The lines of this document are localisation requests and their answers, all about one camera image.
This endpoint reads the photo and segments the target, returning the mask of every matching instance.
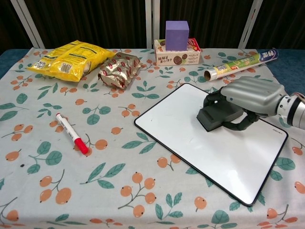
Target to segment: white dry erase board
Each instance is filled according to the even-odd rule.
[[[207,95],[186,83],[134,123],[229,195],[251,206],[288,134],[263,120],[244,131],[219,127],[207,132],[196,118]]]

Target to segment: tablecloth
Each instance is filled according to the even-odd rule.
[[[199,65],[183,66],[156,66],[150,49],[114,50],[142,62],[126,90],[103,85],[99,69],[78,83],[26,69],[49,51],[32,48],[0,80],[0,227],[303,228],[303,130],[267,118],[289,138],[247,208],[133,124],[183,83],[210,93],[241,76],[277,82],[265,65],[212,82],[203,78],[204,69],[255,50],[203,49]],[[58,124],[58,112],[90,148],[88,156]]]

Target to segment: purple foam cube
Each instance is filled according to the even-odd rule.
[[[167,51],[185,51],[189,31],[187,21],[166,21],[165,49]]]

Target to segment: robotic arm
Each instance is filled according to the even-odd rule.
[[[247,116],[240,123],[231,123],[244,111]],[[207,131],[222,125],[241,131],[260,117],[274,115],[280,115],[289,125],[305,129],[304,97],[299,93],[288,96],[283,85],[243,76],[207,95],[197,118]]]

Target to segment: chip bag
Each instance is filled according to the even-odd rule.
[[[99,46],[74,41],[52,50],[27,69],[61,80],[78,82],[114,55],[115,53]]]

